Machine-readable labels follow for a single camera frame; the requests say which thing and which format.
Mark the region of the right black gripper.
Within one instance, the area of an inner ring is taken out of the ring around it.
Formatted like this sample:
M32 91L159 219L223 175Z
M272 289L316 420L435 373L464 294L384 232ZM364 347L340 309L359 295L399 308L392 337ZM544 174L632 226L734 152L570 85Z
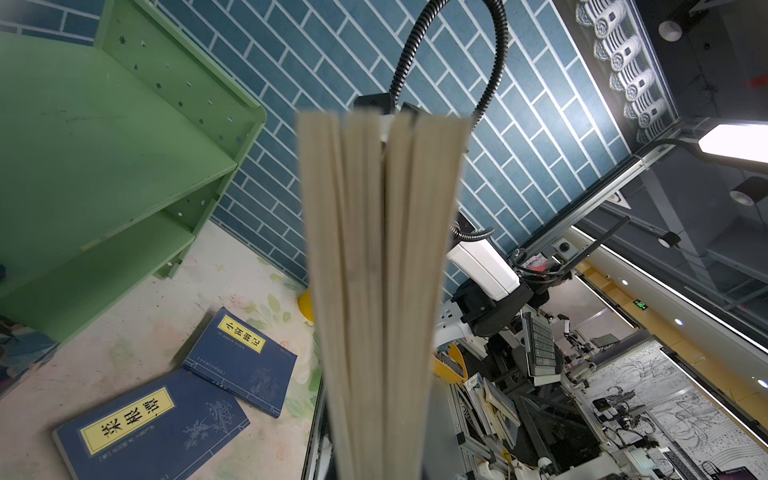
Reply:
M395 96L389 91L357 96L353 101L352 109L376 112L382 116L411 115L417 117L420 115L418 106L408 102L399 106Z

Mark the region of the blue book yellow label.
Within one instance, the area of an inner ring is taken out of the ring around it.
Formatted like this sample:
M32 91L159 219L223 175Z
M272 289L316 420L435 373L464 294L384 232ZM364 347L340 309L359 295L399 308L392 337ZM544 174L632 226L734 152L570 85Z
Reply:
M314 322L342 479L422 474L468 117L296 117Z

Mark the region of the illustrated cartoon cover book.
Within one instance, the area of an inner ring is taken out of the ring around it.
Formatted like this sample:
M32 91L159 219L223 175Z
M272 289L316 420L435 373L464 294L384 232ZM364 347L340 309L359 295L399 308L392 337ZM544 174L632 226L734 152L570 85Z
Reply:
M1 398L48 363L59 343L37 330L1 317Z

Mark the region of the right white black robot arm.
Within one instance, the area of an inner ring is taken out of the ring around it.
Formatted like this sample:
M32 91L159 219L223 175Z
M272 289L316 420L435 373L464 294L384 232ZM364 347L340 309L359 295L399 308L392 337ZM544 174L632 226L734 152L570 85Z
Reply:
M398 110L389 92L354 106L380 118L384 289L401 323L395 338L421 335L426 313L434 349L498 333L533 293L491 245L491 230L472 229L455 209L466 120Z

